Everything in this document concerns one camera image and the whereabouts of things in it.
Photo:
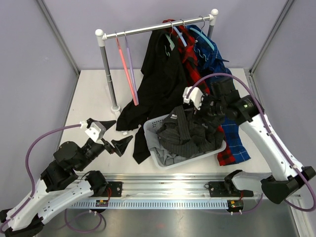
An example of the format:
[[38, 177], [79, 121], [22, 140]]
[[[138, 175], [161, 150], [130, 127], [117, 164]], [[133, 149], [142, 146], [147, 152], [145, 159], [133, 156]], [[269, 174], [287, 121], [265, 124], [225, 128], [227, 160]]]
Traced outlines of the black pinstripe shirt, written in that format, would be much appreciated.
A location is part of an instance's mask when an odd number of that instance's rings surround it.
[[175, 107], [162, 121], [156, 134], [170, 153], [192, 158], [219, 149], [224, 132], [219, 131], [223, 116], [200, 116], [193, 109]]

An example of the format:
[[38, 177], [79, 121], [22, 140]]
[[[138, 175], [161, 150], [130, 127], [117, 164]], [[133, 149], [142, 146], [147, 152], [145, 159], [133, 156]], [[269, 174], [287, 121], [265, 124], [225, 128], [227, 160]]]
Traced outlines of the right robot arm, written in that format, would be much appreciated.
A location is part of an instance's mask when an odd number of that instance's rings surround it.
[[212, 84], [213, 95], [198, 97], [199, 111], [204, 116], [226, 115], [251, 138], [266, 160], [269, 173], [249, 173], [236, 170], [225, 177], [224, 190], [235, 196], [243, 190], [263, 193], [270, 201], [280, 204], [307, 186], [316, 171], [311, 166], [303, 166], [288, 150], [273, 130], [262, 106], [252, 95], [240, 97], [234, 88], [233, 79], [227, 77]]

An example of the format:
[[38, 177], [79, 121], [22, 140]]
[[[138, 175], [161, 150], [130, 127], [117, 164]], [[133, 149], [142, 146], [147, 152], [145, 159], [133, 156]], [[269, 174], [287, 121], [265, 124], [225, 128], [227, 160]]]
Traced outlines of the teal hanger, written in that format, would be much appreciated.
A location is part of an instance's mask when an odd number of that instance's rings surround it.
[[202, 38], [209, 46], [212, 50], [215, 50], [213, 43], [210, 41], [210, 39], [204, 34], [204, 32], [202, 30], [198, 31], [197, 29], [190, 27], [189, 30], [195, 32], [198, 36], [198, 38]]

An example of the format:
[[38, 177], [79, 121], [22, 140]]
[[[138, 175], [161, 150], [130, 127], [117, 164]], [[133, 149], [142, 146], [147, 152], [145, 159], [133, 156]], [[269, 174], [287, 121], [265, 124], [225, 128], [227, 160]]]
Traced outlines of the pink hanger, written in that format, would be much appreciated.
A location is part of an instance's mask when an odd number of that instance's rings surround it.
[[122, 50], [121, 44], [119, 42], [117, 33], [115, 33], [115, 35], [116, 35], [116, 43], [117, 43], [118, 52], [119, 52], [120, 59], [121, 59], [121, 62], [122, 62], [122, 65], [123, 65], [123, 69], [124, 69], [124, 72], [125, 72], [125, 76], [126, 76], [129, 88], [130, 88], [130, 92], [131, 92], [131, 95], [132, 95], [133, 103], [135, 105], [136, 100], [135, 100], [135, 95], [134, 95], [134, 91], [133, 91], [130, 70], [129, 70], [129, 68], [127, 68], [126, 59], [124, 57], [123, 50]]

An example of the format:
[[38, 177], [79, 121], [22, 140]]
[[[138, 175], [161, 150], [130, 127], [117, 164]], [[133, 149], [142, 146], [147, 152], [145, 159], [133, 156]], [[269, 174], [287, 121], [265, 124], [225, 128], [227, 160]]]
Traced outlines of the white plastic basket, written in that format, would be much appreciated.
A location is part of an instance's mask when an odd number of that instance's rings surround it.
[[208, 153], [199, 154], [198, 156], [195, 156], [195, 157], [192, 157], [192, 158], [186, 159], [186, 160], [184, 160], [183, 157], [179, 156], [179, 159], [182, 159], [180, 162], [174, 163], [171, 165], [164, 165], [159, 159], [159, 158], [163, 158], [163, 156], [161, 156], [157, 152], [157, 147], [160, 147], [160, 142], [158, 140], [158, 136], [156, 134], [156, 131], [161, 127], [162, 121], [166, 117], [168, 117], [168, 115], [163, 115], [163, 116], [160, 116], [160, 117], [157, 117], [154, 119], [150, 119], [150, 120], [146, 121], [143, 125], [146, 143], [147, 143], [148, 149], [150, 151], [152, 160], [157, 168], [159, 168], [161, 170], [168, 170], [168, 169], [176, 168], [176, 167], [194, 162], [196, 160], [200, 160], [202, 158], [207, 158], [207, 157], [210, 157], [212, 155], [216, 156], [218, 153], [225, 150], [226, 141], [223, 140], [220, 148], [217, 150], [210, 151]]

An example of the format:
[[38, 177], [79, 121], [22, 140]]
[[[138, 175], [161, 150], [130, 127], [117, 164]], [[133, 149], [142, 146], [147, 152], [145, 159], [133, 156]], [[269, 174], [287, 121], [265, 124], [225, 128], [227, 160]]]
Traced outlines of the grey shirt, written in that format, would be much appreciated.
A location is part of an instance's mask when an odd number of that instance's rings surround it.
[[149, 151], [154, 154], [154, 160], [161, 167], [170, 166], [170, 165], [180, 163], [186, 160], [184, 157], [170, 153], [165, 148], [152, 147], [149, 149]]

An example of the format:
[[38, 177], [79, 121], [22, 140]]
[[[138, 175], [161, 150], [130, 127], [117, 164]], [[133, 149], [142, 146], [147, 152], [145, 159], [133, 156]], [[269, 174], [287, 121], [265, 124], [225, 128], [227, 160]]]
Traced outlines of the clothes rack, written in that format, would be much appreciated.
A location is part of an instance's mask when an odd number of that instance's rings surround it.
[[172, 22], [168, 21], [166, 23], [160, 23], [160, 24], [156, 24], [156, 25], [146, 26], [146, 27], [142, 27], [142, 28], [138, 28], [138, 29], [127, 30], [127, 31], [122, 31], [122, 32], [112, 33], [112, 34], [106, 34], [106, 33], [104, 33], [103, 30], [97, 29], [95, 31], [95, 36], [97, 38], [98, 46], [99, 46], [100, 51], [101, 51], [101, 57], [102, 57], [103, 66], [104, 66], [105, 75], [106, 75], [107, 84], [108, 84], [109, 93], [110, 93], [110, 102], [111, 102], [110, 111], [114, 115], [118, 116], [120, 114], [121, 109], [117, 103], [115, 89], [114, 89], [113, 80], [112, 80], [112, 75], [110, 73], [109, 60], [108, 60], [107, 52], [106, 52], [106, 40], [117, 39], [119, 37], [141, 34], [141, 33], [145, 33], [145, 32], [151, 32], [154, 30], [174, 28], [177, 26], [186, 26], [189, 24], [199, 23], [199, 22], [203, 22], [204, 24], [208, 23], [207, 36], [211, 37], [216, 20], [217, 20], [217, 17], [218, 17], [218, 14], [219, 14], [219, 10], [212, 9], [211, 13], [208, 14], [207, 16], [199, 16], [199, 17], [192, 18], [192, 19], [177, 20], [177, 21], [172, 21]]

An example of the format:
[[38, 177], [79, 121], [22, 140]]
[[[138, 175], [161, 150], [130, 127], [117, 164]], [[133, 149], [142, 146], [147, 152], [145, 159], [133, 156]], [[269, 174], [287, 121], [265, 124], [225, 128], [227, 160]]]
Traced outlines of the black plain shirt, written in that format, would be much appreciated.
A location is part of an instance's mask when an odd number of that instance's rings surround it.
[[187, 86], [181, 56], [175, 48], [169, 57], [169, 42], [164, 29], [152, 32], [141, 68], [143, 78], [138, 88], [139, 105], [129, 102], [117, 120], [117, 131], [137, 129], [133, 158], [141, 164], [150, 152], [146, 143], [143, 125], [147, 120], [169, 114], [182, 105], [183, 92]]

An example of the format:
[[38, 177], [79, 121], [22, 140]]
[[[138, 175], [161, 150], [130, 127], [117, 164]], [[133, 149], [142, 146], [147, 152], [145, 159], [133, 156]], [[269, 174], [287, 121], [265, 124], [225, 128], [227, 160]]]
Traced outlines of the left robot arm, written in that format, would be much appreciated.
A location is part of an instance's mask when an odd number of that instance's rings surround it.
[[[111, 198], [112, 188], [99, 170], [87, 172], [73, 188], [67, 188], [78, 179], [77, 172], [83, 171], [103, 152], [121, 157], [132, 140], [132, 136], [120, 140], [106, 141], [103, 136], [115, 120], [97, 121], [89, 118], [79, 124], [64, 126], [47, 132], [37, 138], [28, 148], [25, 167], [30, 178], [31, 191], [12, 209], [0, 212], [0, 232], [7, 237], [34, 237], [57, 214], [69, 206], [88, 197], [106, 195]], [[88, 136], [80, 147], [73, 141], [64, 142], [53, 154], [53, 161], [35, 180], [29, 158], [34, 146], [43, 138], [53, 133], [72, 128], [85, 129]]]

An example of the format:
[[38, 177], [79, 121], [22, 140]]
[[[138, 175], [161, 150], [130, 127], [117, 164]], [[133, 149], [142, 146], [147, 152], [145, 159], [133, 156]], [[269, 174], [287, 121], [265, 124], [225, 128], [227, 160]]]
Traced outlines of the lilac hanger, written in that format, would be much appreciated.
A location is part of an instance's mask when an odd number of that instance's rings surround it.
[[131, 53], [130, 53], [128, 39], [127, 39], [127, 36], [126, 36], [125, 32], [124, 32], [124, 38], [125, 38], [125, 46], [126, 46], [126, 51], [127, 51], [127, 57], [128, 57], [128, 61], [129, 61], [129, 70], [130, 70], [130, 74], [131, 74], [132, 86], [133, 86], [133, 91], [134, 91], [135, 100], [136, 100], [135, 105], [138, 105], [139, 104], [139, 100], [138, 100], [136, 81], [135, 81], [135, 76], [134, 76], [134, 69], [133, 69], [133, 64], [132, 64], [132, 57], [131, 57]]

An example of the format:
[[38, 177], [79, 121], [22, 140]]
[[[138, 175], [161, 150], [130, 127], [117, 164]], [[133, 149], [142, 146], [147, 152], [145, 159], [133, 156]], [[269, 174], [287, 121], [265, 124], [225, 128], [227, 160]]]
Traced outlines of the red black plaid shirt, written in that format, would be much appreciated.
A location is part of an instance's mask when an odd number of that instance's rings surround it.
[[[215, 50], [212, 50], [201, 37], [197, 39], [198, 35], [189, 30], [190, 27], [193, 27], [198, 31], [201, 30], [196, 25], [177, 26], [187, 43], [187, 47], [185, 48], [177, 33], [173, 30], [173, 35], [178, 38], [178, 51], [183, 56], [188, 85], [192, 86], [200, 78], [208, 74], [230, 74], [231, 71], [225, 67], [224, 63], [226, 60], [220, 55], [216, 43], [209, 38], [215, 48]], [[232, 120], [225, 118], [224, 122], [221, 124], [220, 131], [225, 134], [227, 146], [224, 151], [217, 155], [219, 164], [221, 166], [237, 164], [242, 160], [240, 158], [240, 153], [244, 150], [238, 134], [237, 125]]]

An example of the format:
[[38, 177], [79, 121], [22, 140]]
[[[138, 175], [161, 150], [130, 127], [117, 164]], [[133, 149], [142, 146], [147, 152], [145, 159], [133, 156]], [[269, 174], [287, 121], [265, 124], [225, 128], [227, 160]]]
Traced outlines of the mint green hanger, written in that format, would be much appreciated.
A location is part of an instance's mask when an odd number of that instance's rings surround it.
[[171, 52], [176, 48], [176, 45], [174, 43], [174, 41], [172, 40], [171, 36], [173, 35], [173, 24], [171, 21], [168, 21], [168, 23], [170, 23], [170, 32], [168, 34], [165, 34], [168, 42], [169, 42], [169, 50], [167, 49], [167, 47], [165, 47], [165, 53], [166, 56], [169, 57]]

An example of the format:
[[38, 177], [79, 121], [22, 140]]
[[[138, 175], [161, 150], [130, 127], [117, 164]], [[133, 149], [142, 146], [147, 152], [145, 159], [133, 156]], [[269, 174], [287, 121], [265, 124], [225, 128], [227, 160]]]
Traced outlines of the light blue hanger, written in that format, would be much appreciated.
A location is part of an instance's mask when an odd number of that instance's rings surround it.
[[181, 40], [181, 42], [183, 44], [183, 47], [184, 48], [187, 47], [187, 43], [186, 43], [185, 39], [183, 38], [182, 33], [178, 30], [178, 28], [176, 26], [172, 25], [172, 28], [177, 33], [179, 39]]

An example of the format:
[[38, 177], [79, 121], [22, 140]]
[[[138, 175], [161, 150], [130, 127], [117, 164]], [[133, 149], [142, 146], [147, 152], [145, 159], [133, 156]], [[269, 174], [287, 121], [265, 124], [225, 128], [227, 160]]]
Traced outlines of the aluminium rail base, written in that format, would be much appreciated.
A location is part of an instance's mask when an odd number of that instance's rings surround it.
[[227, 210], [236, 201], [258, 201], [256, 191], [229, 194], [222, 175], [105, 175], [111, 194], [80, 197], [69, 209], [208, 209]]

